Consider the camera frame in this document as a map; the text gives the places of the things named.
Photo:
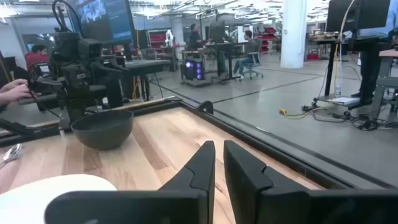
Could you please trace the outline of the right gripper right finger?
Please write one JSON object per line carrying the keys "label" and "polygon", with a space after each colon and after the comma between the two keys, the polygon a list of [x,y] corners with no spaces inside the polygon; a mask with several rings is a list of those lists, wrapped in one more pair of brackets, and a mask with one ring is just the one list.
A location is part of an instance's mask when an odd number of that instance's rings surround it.
{"label": "right gripper right finger", "polygon": [[310,190],[233,141],[224,171],[237,224],[398,224],[398,190]]}

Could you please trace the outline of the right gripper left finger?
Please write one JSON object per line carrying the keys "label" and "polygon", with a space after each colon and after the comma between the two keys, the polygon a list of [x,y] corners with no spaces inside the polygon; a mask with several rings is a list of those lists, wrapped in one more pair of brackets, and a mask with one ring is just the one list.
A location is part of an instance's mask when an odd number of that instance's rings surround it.
{"label": "right gripper left finger", "polygon": [[212,224],[215,145],[206,141],[157,190],[73,191],[53,199],[45,224]]}

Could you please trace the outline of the dark grey bowl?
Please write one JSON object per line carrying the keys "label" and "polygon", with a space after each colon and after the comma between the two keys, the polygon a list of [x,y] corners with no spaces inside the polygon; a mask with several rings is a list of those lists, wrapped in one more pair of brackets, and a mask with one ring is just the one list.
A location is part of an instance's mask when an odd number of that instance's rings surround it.
{"label": "dark grey bowl", "polygon": [[133,112],[128,110],[103,111],[74,121],[71,129],[85,146],[108,151],[119,147],[129,137],[133,118]]}

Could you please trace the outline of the black table clamp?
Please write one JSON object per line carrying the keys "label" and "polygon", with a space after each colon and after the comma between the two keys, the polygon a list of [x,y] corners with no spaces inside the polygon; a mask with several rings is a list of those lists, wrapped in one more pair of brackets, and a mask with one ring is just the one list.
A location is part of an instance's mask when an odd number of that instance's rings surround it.
{"label": "black table clamp", "polygon": [[200,103],[195,109],[200,112],[214,114],[213,103],[211,101],[204,101]]}

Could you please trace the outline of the silver metal spoon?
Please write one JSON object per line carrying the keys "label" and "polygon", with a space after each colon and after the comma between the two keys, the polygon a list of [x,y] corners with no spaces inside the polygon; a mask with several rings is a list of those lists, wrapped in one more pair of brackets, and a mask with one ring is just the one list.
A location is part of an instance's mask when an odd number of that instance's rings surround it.
{"label": "silver metal spoon", "polygon": [[16,160],[22,152],[22,144],[16,144],[12,146],[2,157],[0,162],[0,169],[2,169],[7,163]]}

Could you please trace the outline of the computer tower with lights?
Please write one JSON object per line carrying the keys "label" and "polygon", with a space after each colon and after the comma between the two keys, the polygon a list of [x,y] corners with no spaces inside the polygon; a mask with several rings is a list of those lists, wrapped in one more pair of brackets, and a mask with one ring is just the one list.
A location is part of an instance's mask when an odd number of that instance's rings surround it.
{"label": "computer tower with lights", "polygon": [[202,60],[185,59],[180,68],[183,79],[191,81],[205,79],[205,66]]}

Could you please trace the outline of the grey office chair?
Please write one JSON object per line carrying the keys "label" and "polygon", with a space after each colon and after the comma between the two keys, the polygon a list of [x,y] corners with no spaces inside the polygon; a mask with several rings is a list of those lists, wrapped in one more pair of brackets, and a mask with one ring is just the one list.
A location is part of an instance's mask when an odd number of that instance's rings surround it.
{"label": "grey office chair", "polygon": [[248,78],[251,80],[253,78],[253,75],[255,75],[256,77],[264,78],[264,74],[259,70],[259,67],[261,66],[260,53],[251,52],[248,53],[248,56],[251,57],[251,61],[244,64],[243,76],[248,76]]}

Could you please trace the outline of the white round plate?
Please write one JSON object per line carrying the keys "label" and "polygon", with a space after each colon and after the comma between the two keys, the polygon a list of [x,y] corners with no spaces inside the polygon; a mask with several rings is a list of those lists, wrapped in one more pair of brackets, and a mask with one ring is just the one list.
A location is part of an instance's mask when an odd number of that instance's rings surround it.
{"label": "white round plate", "polygon": [[59,195],[74,191],[110,191],[116,187],[95,175],[50,177],[0,194],[0,224],[45,224],[47,205]]}

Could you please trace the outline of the black office desk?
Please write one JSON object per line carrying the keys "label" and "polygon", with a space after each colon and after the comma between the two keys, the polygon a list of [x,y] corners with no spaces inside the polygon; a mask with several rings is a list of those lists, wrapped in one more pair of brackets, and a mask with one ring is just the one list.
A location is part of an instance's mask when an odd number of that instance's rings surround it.
{"label": "black office desk", "polygon": [[[233,43],[207,43],[206,48],[212,49],[216,52],[216,62],[217,62],[217,76],[213,77],[213,81],[220,84],[225,84],[230,80],[239,80],[241,81],[240,75],[233,76],[233,64],[232,64],[232,48],[234,47]],[[222,59],[221,54],[226,53],[226,58],[228,59],[228,68],[224,71],[221,70],[222,63],[225,63],[225,60]]]}

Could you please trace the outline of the small dark desk monitor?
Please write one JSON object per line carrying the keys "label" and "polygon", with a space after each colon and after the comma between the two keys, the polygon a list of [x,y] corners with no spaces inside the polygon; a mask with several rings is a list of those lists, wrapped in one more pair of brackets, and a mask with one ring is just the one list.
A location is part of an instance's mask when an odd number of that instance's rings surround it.
{"label": "small dark desk monitor", "polygon": [[210,24],[209,39],[211,39],[213,42],[223,42],[224,35],[225,35],[224,21],[214,21]]}

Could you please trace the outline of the red storage bin shelf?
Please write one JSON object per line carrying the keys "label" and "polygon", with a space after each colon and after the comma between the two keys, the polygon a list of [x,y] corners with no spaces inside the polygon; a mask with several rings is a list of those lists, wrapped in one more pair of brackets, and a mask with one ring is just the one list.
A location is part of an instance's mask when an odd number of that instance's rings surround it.
{"label": "red storage bin shelf", "polygon": [[261,53],[269,54],[272,52],[273,46],[276,44],[277,36],[276,30],[273,27],[266,27],[264,32],[259,36],[261,41]]}

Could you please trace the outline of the black rolling monitor stand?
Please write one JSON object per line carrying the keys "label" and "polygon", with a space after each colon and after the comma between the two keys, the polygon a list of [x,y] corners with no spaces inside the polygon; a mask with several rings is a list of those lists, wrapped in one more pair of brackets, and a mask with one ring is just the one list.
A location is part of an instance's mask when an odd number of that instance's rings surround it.
{"label": "black rolling monitor stand", "polygon": [[[318,101],[325,102],[325,103],[331,103],[333,105],[338,105],[338,106],[344,106],[348,110],[353,110],[356,108],[360,108],[362,105],[359,101],[352,101],[351,103],[345,103],[341,104],[336,101],[338,97],[335,96],[335,94],[330,94],[330,85],[331,85],[331,78],[332,78],[332,71],[333,71],[333,64],[335,62],[335,56],[334,56],[334,51],[338,48],[336,45],[336,40],[335,39],[325,39],[325,40],[317,40],[319,44],[330,44],[331,47],[331,52],[330,52],[330,58],[328,62],[328,68],[326,70],[326,82],[325,82],[325,95],[324,96],[318,96],[313,99],[312,106],[316,106]],[[397,49],[398,50],[398,45],[392,46],[390,49]]]}

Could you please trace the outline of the white building column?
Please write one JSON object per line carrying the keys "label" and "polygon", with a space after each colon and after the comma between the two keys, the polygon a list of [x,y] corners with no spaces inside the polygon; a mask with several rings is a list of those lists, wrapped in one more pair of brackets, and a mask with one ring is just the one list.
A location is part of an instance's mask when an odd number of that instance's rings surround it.
{"label": "white building column", "polygon": [[281,68],[302,68],[307,30],[307,0],[284,0]]}

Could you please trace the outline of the grey metal table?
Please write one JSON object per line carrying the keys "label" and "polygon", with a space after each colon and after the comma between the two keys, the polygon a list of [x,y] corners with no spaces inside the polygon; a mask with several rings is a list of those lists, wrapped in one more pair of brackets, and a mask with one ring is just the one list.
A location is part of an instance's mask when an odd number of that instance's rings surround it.
{"label": "grey metal table", "polygon": [[398,77],[391,77],[390,71],[394,58],[398,57],[397,49],[384,50],[379,53],[381,64],[379,74],[376,81],[376,89],[374,92],[373,102],[371,104],[371,112],[369,119],[375,121],[379,117],[381,106],[383,103],[390,104],[395,109],[398,109],[398,96],[393,97],[392,100],[384,99],[384,92],[390,88],[398,90]]}

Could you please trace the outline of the black monitor on stand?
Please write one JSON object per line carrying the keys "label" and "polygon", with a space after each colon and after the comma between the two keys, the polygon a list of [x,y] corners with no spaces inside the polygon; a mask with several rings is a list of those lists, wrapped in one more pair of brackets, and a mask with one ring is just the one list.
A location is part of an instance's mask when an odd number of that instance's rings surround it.
{"label": "black monitor on stand", "polygon": [[326,32],[384,27],[391,0],[331,0]]}

